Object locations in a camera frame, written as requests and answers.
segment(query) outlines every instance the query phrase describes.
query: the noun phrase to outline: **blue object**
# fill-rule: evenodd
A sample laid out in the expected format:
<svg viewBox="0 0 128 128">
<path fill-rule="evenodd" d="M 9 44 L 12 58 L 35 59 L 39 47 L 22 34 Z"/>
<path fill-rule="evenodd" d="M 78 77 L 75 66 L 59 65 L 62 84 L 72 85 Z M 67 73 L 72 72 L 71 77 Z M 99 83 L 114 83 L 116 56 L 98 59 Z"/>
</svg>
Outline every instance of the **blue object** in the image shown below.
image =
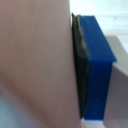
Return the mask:
<svg viewBox="0 0 128 128">
<path fill-rule="evenodd" d="M 103 120 L 112 63 L 116 61 L 94 16 L 79 16 L 88 53 L 88 98 L 84 118 Z"/>
</svg>

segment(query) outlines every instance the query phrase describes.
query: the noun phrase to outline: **blurry surface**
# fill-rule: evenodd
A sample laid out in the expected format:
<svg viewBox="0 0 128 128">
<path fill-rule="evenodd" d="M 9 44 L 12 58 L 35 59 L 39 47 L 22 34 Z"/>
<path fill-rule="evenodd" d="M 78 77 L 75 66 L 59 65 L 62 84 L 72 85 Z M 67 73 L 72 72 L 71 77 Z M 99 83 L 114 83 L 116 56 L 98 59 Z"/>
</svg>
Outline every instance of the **blurry surface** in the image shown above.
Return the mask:
<svg viewBox="0 0 128 128">
<path fill-rule="evenodd" d="M 103 121 L 89 121 L 82 119 L 83 128 L 105 128 Z"/>
<path fill-rule="evenodd" d="M 107 128 L 128 127 L 128 55 L 116 37 L 107 37 L 117 58 L 111 73 L 104 123 Z"/>
<path fill-rule="evenodd" d="M 128 53 L 128 36 L 118 36 L 118 39 L 120 40 L 121 44 L 123 45 L 123 48 Z"/>
<path fill-rule="evenodd" d="M 0 128 L 39 128 L 32 118 L 21 112 L 5 97 L 0 98 Z"/>
</svg>

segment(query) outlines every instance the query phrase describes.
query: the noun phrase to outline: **blue book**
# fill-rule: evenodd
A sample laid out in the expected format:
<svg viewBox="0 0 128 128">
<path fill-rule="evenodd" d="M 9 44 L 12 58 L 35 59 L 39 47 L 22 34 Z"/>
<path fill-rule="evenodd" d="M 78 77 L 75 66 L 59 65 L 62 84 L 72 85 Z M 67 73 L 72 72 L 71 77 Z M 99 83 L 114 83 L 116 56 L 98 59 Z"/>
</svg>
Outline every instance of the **blue book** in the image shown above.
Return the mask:
<svg viewBox="0 0 128 128">
<path fill-rule="evenodd" d="M 84 118 L 103 120 L 112 63 L 116 58 L 95 17 L 77 16 L 76 18 L 88 57 L 86 67 L 88 91 Z"/>
</svg>

